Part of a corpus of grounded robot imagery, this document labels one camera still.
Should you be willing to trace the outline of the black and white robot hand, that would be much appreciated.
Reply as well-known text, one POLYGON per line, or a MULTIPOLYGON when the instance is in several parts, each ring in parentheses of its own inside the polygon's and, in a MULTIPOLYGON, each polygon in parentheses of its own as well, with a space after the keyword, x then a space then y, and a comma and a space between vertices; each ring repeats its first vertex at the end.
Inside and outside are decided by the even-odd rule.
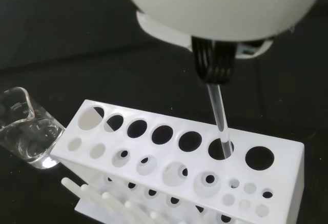
POLYGON ((271 39, 295 26, 316 0, 131 0, 158 23, 191 37, 199 78, 222 85, 237 44, 271 39))

